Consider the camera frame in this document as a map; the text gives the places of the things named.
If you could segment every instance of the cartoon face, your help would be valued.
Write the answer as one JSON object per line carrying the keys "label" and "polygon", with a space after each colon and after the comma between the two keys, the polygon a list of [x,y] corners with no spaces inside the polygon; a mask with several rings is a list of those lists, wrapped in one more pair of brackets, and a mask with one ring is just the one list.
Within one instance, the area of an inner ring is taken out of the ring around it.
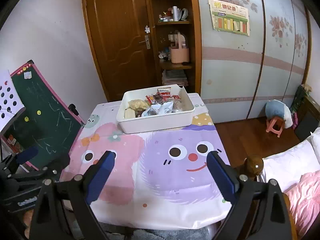
{"label": "cartoon face", "polygon": [[100,116],[97,114],[90,115],[90,118],[88,119],[87,123],[85,124],[85,128],[92,128],[94,127],[100,120]]}
{"label": "cartoon face", "polygon": [[[155,132],[146,140],[140,158],[141,172],[157,195],[172,202],[208,200],[220,194],[206,164],[206,157],[213,150],[224,152],[213,125]],[[220,157],[228,163],[225,154]]]}
{"label": "cartoon face", "polygon": [[106,123],[92,136],[76,142],[70,155],[70,164],[64,169],[61,180],[70,180],[76,174],[84,174],[105,151],[112,151],[116,153],[115,166],[99,199],[116,205],[128,204],[134,191],[132,165],[139,159],[143,145],[140,136],[124,134],[117,130],[115,124]]}

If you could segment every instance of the doorframe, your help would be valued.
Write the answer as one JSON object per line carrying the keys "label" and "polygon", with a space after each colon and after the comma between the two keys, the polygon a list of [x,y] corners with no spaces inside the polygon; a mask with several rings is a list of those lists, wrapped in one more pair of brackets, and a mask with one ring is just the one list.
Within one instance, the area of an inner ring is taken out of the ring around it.
{"label": "doorframe", "polygon": [[93,46],[93,42],[92,42],[92,36],[91,36],[90,28],[89,28],[89,21],[88,21],[87,6],[86,5],[87,5],[86,0],[82,0],[82,10],[83,10],[83,16],[84,16],[84,24],[85,24],[85,29],[87,31],[90,50],[91,50],[91,54],[92,54],[92,57],[93,57],[93,62],[94,62],[94,65],[96,67],[96,70],[97,70],[97,73],[98,73],[98,76],[99,76],[100,83],[102,85],[104,94],[106,95],[107,101],[110,102],[109,92],[108,92],[107,87],[105,85],[105,82],[103,80],[103,76],[102,76],[102,73],[101,73],[101,70],[100,70],[100,66],[99,66],[99,63],[98,63],[98,58],[97,58],[97,55],[96,55],[96,51],[94,50],[94,46]]}
{"label": "doorframe", "polygon": [[[156,37],[154,35],[154,30],[153,28],[155,27],[153,24],[153,15],[152,15],[152,10],[151,10],[151,0],[145,0],[146,1],[146,7],[147,7],[147,14],[148,14],[148,22],[149,22],[149,27],[150,27],[150,34],[151,34],[151,43],[152,43],[152,49],[153,49],[153,55],[154,55],[154,65],[156,68],[156,77],[157,77],[157,85],[161,85],[162,84],[162,72],[159,72],[159,68],[156,64],[156,58],[155,58],[155,54],[157,54],[157,52],[155,51],[156,47],[155,47],[155,43],[156,43]],[[102,85],[103,91],[106,95],[107,101],[110,101],[110,96],[109,96],[109,92],[107,90],[107,87],[105,86],[105,82],[101,73],[101,69],[98,63],[98,58],[96,55],[96,52],[94,50],[94,46],[93,46],[93,42],[92,42],[92,36],[91,36],[91,32],[90,32],[90,28],[89,28],[89,21],[88,21],[88,15],[87,15],[87,6],[86,6],[86,0],[82,0],[82,10],[83,10],[83,15],[84,15],[84,24],[85,24],[85,29],[87,31],[87,36],[88,36],[88,40],[89,40],[89,45],[90,45],[90,49],[91,49],[91,53],[92,53],[92,57],[93,57],[93,61],[95,64],[95,67],[97,69],[98,72],[98,76],[100,79],[100,83]]]}

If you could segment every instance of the pink blanket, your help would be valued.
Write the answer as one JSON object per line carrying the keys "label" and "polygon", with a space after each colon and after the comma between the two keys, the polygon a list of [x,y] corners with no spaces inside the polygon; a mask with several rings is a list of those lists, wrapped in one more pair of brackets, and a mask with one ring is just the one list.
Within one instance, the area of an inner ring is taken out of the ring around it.
{"label": "pink blanket", "polygon": [[296,230],[302,237],[311,227],[320,211],[320,171],[306,173],[300,182],[286,193]]}

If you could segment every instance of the wooden bedpost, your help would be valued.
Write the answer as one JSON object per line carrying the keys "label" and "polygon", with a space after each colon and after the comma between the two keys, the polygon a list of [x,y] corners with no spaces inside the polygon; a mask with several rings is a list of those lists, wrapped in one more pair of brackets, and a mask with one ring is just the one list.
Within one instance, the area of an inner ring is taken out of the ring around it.
{"label": "wooden bedpost", "polygon": [[263,160],[258,155],[250,155],[244,160],[244,164],[240,166],[239,173],[245,174],[249,179],[255,180],[263,170]]}

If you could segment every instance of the white plastic tray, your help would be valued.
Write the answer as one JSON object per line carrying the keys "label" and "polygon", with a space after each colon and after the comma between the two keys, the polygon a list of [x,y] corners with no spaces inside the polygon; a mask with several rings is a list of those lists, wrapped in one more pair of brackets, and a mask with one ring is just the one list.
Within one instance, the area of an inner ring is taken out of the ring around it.
{"label": "white plastic tray", "polygon": [[[172,95],[180,96],[182,101],[182,112],[124,119],[124,111],[129,107],[129,101],[134,99],[145,100],[147,95],[156,94],[158,88],[165,87],[171,87]],[[170,85],[144,88],[139,90],[127,91],[124,93],[117,114],[117,122],[120,124],[124,133],[139,133],[164,130],[190,125],[192,123],[194,110],[195,107],[193,106],[184,87],[180,88],[178,85]]]}

